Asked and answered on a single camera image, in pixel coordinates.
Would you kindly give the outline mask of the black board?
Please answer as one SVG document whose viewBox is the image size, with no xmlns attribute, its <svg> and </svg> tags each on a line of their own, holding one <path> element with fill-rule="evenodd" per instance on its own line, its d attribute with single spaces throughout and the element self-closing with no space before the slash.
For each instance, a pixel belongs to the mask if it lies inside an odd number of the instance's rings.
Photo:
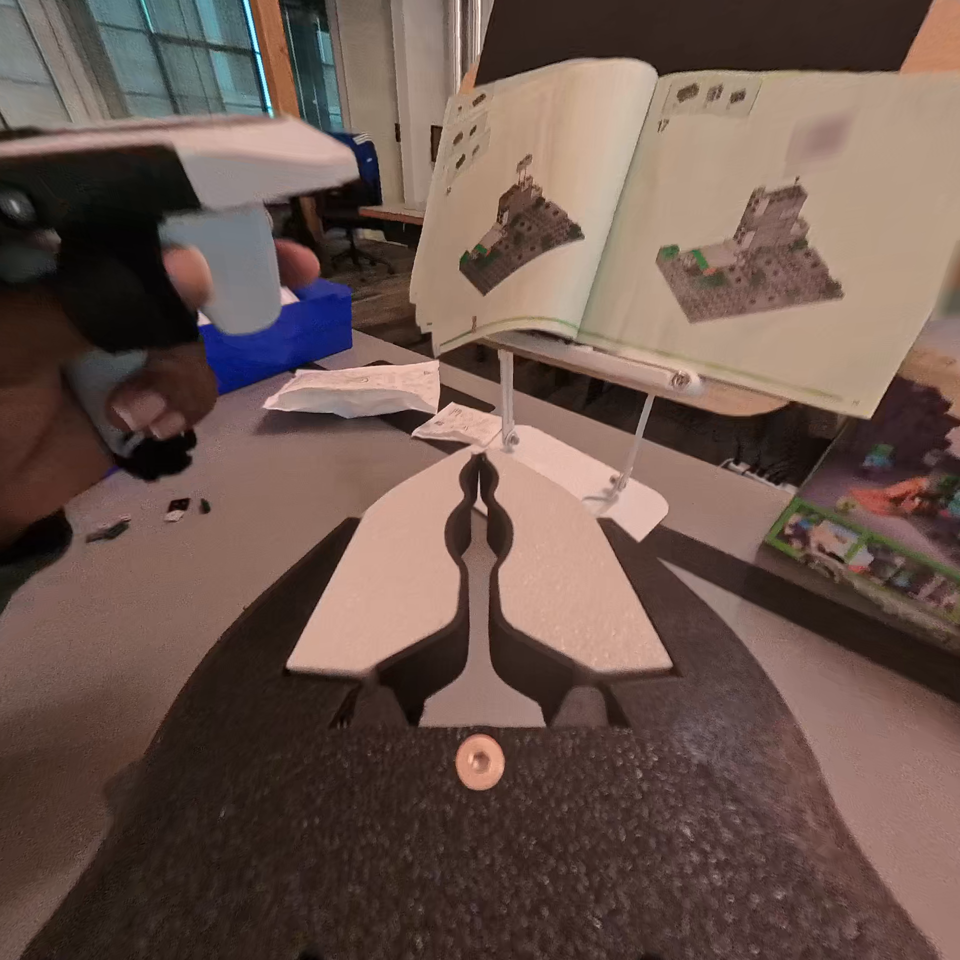
<svg viewBox="0 0 960 960">
<path fill-rule="evenodd" d="M 693 70 L 896 71 L 930 1 L 496 1 L 477 86 L 575 59 Z"/>
</svg>

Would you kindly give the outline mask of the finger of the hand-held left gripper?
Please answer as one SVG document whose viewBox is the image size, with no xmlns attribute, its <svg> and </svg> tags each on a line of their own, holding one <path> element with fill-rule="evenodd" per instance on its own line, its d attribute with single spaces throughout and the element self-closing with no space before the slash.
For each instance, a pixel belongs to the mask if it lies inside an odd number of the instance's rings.
<svg viewBox="0 0 960 960">
<path fill-rule="evenodd" d="M 234 210 L 355 181 L 354 152 L 292 117 L 177 116 L 2 136 L 2 194 L 36 212 Z"/>
</svg>

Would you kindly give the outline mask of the wooden post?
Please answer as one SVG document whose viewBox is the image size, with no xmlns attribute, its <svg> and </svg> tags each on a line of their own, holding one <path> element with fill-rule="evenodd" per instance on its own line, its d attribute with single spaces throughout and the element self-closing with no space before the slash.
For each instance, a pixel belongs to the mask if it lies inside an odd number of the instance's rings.
<svg viewBox="0 0 960 960">
<path fill-rule="evenodd" d="M 249 1 L 273 114 L 301 117 L 280 1 Z"/>
</svg>

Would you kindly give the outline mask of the grey desk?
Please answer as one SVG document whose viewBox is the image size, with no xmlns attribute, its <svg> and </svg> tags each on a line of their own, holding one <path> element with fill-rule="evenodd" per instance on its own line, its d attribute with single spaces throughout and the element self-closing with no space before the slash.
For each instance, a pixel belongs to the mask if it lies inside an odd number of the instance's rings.
<svg viewBox="0 0 960 960">
<path fill-rule="evenodd" d="M 958 706 L 683 534 L 610 536 L 678 675 L 607 728 L 510 728 L 490 684 L 486 793 L 467 729 L 288 675 L 353 514 L 443 454 L 270 422 L 272 387 L 223 399 L 185 484 L 81 498 L 2 617 L 2 958 L 958 958 Z"/>
</svg>

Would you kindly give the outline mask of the small white paper bag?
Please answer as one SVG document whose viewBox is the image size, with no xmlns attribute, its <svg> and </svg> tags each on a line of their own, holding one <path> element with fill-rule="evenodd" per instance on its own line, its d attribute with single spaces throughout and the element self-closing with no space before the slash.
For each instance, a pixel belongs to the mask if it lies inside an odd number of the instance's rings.
<svg viewBox="0 0 960 960">
<path fill-rule="evenodd" d="M 411 436 L 416 439 L 486 449 L 501 433 L 501 417 L 459 403 L 449 403 Z"/>
</svg>

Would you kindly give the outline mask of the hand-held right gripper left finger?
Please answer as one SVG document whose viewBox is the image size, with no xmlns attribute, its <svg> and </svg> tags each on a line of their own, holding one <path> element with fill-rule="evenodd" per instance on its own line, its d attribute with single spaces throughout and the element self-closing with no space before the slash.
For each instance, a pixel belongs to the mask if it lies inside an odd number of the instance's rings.
<svg viewBox="0 0 960 960">
<path fill-rule="evenodd" d="M 448 626 L 461 572 L 447 524 L 465 502 L 465 448 L 376 500 L 361 517 L 302 629 L 286 669 L 361 680 Z"/>
</svg>

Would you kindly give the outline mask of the blue striped jacket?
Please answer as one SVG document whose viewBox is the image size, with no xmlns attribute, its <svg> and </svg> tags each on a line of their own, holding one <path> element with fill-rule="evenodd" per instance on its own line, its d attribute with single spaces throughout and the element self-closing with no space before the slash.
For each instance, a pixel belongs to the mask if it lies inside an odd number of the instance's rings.
<svg viewBox="0 0 960 960">
<path fill-rule="evenodd" d="M 364 205 L 378 207 L 382 204 L 382 183 L 377 146 L 365 131 L 331 131 L 330 137 L 348 147 L 354 154 L 358 179 L 364 190 Z"/>
</svg>

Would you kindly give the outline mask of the large grid window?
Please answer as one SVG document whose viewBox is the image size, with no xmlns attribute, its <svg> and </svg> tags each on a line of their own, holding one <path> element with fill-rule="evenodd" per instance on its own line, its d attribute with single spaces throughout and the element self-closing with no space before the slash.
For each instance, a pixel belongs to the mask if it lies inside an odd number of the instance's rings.
<svg viewBox="0 0 960 960">
<path fill-rule="evenodd" d="M 247 1 L 3 1 L 2 130 L 273 113 Z"/>
</svg>

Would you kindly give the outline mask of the blue plastic bin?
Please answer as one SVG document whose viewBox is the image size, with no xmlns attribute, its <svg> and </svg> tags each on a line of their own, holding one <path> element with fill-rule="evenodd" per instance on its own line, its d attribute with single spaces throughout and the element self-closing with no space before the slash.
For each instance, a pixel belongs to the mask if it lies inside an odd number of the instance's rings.
<svg viewBox="0 0 960 960">
<path fill-rule="evenodd" d="M 307 287 L 280 289 L 275 322 L 255 333 L 229 335 L 201 319 L 206 359 L 220 395 L 340 354 L 353 345 L 353 291 L 320 278 Z"/>
</svg>

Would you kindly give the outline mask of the brick instruction booklet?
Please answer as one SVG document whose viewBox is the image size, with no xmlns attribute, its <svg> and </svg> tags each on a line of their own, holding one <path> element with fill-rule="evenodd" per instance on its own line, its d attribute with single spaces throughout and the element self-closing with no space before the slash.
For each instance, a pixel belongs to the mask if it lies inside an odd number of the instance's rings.
<svg viewBox="0 0 960 960">
<path fill-rule="evenodd" d="M 958 258 L 957 73 L 579 59 L 447 106 L 411 302 L 868 419 Z"/>
</svg>

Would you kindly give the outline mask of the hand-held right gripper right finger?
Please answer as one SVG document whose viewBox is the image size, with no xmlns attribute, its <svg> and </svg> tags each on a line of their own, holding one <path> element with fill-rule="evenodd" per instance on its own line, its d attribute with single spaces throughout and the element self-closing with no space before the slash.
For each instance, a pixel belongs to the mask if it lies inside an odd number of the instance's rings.
<svg viewBox="0 0 960 960">
<path fill-rule="evenodd" d="M 598 519 L 510 454 L 480 474 L 491 597 L 506 627 L 601 680 L 666 675 L 673 661 Z"/>
</svg>

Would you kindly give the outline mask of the green brick set box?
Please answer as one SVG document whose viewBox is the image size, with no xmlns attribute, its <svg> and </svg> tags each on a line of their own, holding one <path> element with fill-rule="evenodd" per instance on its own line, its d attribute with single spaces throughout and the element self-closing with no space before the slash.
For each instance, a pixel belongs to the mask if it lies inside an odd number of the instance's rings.
<svg viewBox="0 0 960 960">
<path fill-rule="evenodd" d="M 959 654 L 959 308 L 932 318 L 764 539 Z"/>
</svg>

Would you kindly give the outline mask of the person's left hand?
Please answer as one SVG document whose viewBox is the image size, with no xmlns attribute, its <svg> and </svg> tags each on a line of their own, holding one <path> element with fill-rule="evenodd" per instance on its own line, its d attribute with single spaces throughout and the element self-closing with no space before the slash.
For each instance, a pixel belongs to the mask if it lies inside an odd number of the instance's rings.
<svg viewBox="0 0 960 960">
<path fill-rule="evenodd" d="M 2 290 L 1 543 L 57 513 L 98 483 L 111 452 L 66 386 L 62 369 L 90 349 L 42 288 Z M 154 351 L 116 388 L 105 412 L 115 426 L 167 439 L 213 409 L 217 384 L 199 342 Z"/>
</svg>

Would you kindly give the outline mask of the crumpled white paper bag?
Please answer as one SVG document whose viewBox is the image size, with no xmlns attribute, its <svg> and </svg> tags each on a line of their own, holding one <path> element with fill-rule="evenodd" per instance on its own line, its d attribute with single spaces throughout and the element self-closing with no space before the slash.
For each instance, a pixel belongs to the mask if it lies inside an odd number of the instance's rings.
<svg viewBox="0 0 960 960">
<path fill-rule="evenodd" d="M 435 415 L 441 392 L 437 360 L 406 365 L 298 370 L 262 408 L 270 412 L 332 415 L 342 419 L 403 412 Z"/>
</svg>

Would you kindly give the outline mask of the white book stand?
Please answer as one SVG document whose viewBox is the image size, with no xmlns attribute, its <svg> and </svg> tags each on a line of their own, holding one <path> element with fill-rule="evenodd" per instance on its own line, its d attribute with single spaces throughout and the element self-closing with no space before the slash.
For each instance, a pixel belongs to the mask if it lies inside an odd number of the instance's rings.
<svg viewBox="0 0 960 960">
<path fill-rule="evenodd" d="M 579 498 L 598 520 L 611 520 L 640 542 L 668 515 L 680 494 L 692 491 L 685 470 L 649 486 L 638 475 L 654 401 L 666 398 L 721 416 L 747 418 L 786 406 L 783 398 L 702 377 L 688 365 L 640 352 L 622 357 L 578 342 L 532 331 L 486 334 L 482 343 L 497 349 L 500 370 L 500 449 L 514 461 L 542 474 Z M 515 360 L 528 359 L 566 373 L 590 376 L 643 393 L 638 424 L 618 469 L 541 429 L 520 425 L 516 411 Z"/>
</svg>

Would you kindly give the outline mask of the black swivel chair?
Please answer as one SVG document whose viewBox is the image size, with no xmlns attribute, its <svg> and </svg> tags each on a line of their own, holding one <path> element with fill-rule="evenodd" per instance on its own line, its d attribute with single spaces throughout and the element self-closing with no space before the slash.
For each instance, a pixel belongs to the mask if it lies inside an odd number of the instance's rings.
<svg viewBox="0 0 960 960">
<path fill-rule="evenodd" d="M 358 246 L 358 233 L 366 229 L 367 218 L 360 209 L 369 202 L 369 190 L 361 179 L 321 191 L 317 198 L 317 210 L 324 236 L 341 232 L 345 246 L 333 250 L 325 248 L 324 263 L 335 273 L 347 261 L 357 270 L 365 266 L 384 267 L 388 276 L 396 274 L 396 268 L 388 259 Z"/>
</svg>

